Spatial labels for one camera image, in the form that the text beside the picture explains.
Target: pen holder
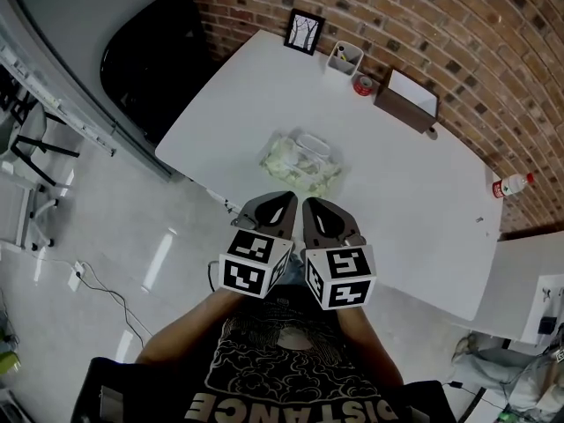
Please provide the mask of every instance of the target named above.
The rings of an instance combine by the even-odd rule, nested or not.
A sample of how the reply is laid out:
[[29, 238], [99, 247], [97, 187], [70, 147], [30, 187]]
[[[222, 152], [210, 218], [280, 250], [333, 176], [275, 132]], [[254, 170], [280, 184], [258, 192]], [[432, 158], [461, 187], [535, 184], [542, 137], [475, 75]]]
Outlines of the pen holder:
[[338, 41], [327, 58], [324, 81], [338, 88], [352, 86], [354, 74], [363, 56], [364, 52], [360, 48], [348, 42]]

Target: person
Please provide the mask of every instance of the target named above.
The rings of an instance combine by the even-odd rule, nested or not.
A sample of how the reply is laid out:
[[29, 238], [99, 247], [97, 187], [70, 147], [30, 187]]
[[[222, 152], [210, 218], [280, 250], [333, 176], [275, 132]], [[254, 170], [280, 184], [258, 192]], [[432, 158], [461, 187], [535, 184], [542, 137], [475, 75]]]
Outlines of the person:
[[94, 359], [71, 421], [102, 413], [114, 391], [123, 420], [107, 420], [126, 423], [455, 421], [439, 382], [404, 386], [362, 308], [321, 309], [297, 256], [265, 299], [213, 292], [135, 365]]
[[505, 398], [528, 421], [550, 422], [564, 405], [564, 364], [556, 360], [556, 342], [539, 356], [502, 348], [479, 350], [473, 334], [462, 338], [453, 357], [455, 376]]

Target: gray wall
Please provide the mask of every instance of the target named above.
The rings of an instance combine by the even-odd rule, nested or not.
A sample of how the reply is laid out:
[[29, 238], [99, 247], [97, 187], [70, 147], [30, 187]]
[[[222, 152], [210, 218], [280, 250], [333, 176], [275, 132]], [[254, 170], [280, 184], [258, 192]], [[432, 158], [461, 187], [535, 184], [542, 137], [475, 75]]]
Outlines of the gray wall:
[[154, 0], [23, 0], [34, 21], [93, 97], [124, 130], [143, 142], [137, 128], [104, 93], [100, 61], [109, 40]]

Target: red tape roll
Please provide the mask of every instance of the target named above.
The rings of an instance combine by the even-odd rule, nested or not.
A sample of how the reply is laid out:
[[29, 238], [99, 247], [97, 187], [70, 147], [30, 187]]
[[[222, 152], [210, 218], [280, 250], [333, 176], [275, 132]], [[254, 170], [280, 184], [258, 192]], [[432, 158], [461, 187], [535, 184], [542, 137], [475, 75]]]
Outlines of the red tape roll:
[[372, 92], [373, 83], [366, 75], [359, 75], [352, 86], [357, 94], [367, 96]]

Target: electrical outlet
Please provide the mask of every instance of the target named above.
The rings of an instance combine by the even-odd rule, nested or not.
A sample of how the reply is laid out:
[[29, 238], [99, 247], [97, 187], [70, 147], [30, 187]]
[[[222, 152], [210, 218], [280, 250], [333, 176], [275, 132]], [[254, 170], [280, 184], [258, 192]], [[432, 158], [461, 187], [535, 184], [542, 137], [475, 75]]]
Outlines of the electrical outlet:
[[80, 274], [81, 278], [84, 277], [85, 269], [79, 262], [76, 262], [74, 266], [70, 268], [69, 287], [73, 292], [78, 290], [78, 286], [81, 282], [81, 280], [77, 277], [77, 272]]

